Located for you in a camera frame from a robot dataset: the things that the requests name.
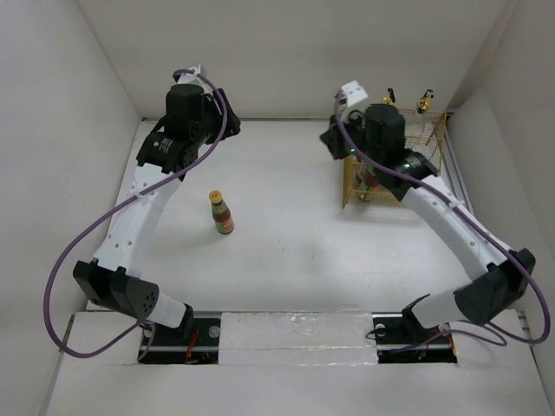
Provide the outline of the oil bottle with dark base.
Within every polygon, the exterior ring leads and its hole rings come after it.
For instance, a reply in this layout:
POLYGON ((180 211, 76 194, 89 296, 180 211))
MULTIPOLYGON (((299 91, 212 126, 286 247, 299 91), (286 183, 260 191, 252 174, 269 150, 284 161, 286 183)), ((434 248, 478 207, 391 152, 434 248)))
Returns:
POLYGON ((395 91, 393 88, 387 88, 387 95, 382 98, 382 104, 392 105, 396 103, 395 91))

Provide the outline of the green red sauce bottle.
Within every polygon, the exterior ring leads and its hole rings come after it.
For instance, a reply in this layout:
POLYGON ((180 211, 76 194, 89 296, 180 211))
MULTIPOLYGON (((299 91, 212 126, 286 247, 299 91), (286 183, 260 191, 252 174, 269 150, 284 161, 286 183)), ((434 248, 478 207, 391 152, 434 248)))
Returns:
POLYGON ((209 200, 212 207, 212 219, 216 225, 216 229, 220 234, 230 234, 234 230, 231 211, 223 199, 220 191, 214 190, 209 194, 209 200))
POLYGON ((374 197, 373 191, 380 183, 375 176, 373 166, 360 166, 356 173, 358 183, 357 197, 362 201, 370 201, 374 197))

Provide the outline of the clear oil bottle gold spout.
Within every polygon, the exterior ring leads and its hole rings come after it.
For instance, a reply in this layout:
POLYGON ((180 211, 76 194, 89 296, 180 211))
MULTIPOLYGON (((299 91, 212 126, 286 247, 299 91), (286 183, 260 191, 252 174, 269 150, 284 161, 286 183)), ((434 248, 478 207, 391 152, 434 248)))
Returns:
POLYGON ((428 88, 417 101, 413 122, 420 128, 420 137, 423 138, 427 129, 427 113, 431 108, 434 90, 428 88))

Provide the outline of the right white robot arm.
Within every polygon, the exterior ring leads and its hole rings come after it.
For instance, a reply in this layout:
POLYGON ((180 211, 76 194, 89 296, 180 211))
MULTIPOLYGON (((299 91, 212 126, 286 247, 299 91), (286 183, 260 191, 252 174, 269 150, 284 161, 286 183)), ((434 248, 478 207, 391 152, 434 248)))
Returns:
POLYGON ((531 288, 533 254, 496 238, 449 192, 428 158, 407 147, 405 120, 395 107, 361 108, 340 99, 320 140, 334 159, 355 154, 372 166, 379 184, 425 221, 467 274, 467 284, 425 295, 403 310, 406 338, 421 341, 448 322, 487 324, 531 288))

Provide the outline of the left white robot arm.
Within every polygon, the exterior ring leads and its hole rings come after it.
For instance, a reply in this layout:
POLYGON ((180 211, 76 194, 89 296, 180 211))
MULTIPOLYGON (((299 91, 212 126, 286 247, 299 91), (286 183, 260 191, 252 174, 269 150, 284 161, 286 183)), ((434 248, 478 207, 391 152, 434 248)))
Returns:
POLYGON ((78 262, 73 277, 96 306, 163 326, 174 343, 193 335, 193 310, 142 279, 144 260, 169 199, 199 159, 199 149, 238 134, 240 121, 223 89, 209 93, 196 84, 175 84, 166 113, 144 139, 129 186, 133 201, 115 217, 89 262, 78 262))

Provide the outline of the white foam block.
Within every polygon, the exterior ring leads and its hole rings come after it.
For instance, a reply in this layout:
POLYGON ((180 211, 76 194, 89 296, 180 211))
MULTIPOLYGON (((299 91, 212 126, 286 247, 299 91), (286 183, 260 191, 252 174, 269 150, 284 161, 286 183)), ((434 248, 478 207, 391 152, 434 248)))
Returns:
POLYGON ((377 363, 360 311, 224 313, 219 364, 226 366, 366 367, 377 363))

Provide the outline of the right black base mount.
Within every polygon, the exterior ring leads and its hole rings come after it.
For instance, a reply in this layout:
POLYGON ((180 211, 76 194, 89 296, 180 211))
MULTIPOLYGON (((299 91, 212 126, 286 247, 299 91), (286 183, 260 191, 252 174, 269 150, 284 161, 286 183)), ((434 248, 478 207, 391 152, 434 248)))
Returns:
POLYGON ((414 329, 399 314, 374 315, 372 322, 365 338, 374 342, 379 364, 457 362, 452 338, 437 328, 414 329))

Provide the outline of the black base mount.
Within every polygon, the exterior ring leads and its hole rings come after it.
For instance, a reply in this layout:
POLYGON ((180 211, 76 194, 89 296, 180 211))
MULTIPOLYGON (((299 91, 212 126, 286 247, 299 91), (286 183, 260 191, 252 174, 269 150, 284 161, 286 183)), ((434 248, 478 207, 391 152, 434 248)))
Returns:
POLYGON ((219 363, 220 312, 200 312, 194 316, 192 333, 181 338, 174 329, 155 325, 152 332, 143 326, 138 352, 140 364, 215 365, 219 363))
POLYGON ((374 315, 372 322, 365 338, 374 342, 379 364, 457 362, 452 338, 437 328, 414 329, 399 314, 374 315))

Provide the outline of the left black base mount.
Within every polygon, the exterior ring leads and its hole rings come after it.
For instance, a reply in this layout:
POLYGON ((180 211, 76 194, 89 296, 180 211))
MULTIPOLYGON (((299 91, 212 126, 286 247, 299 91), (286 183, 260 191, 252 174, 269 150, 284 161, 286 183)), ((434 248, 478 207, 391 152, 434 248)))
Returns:
POLYGON ((194 316, 192 333, 181 338, 174 329, 155 325, 152 332, 143 326, 138 352, 140 364, 215 365, 219 363, 220 312, 200 312, 194 316))

